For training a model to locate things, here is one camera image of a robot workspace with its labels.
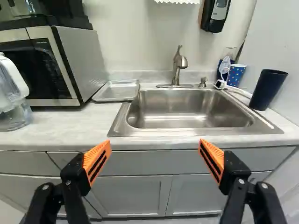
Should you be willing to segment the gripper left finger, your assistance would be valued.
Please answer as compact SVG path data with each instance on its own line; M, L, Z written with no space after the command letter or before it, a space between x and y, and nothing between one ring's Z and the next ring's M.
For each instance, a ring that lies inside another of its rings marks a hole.
M55 224L62 206L70 224L89 224L83 203L100 171L112 154L111 142L106 140L85 153L78 153L60 171L61 182L46 182L38 186L22 224Z

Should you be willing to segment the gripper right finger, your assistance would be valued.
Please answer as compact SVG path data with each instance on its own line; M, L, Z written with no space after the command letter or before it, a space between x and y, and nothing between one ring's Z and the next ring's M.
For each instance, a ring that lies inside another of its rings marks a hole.
M240 224L246 205L256 224L287 222L275 188L266 182L249 182L252 171L232 151L223 151L204 139L200 139L198 151L220 192L227 196L221 224Z

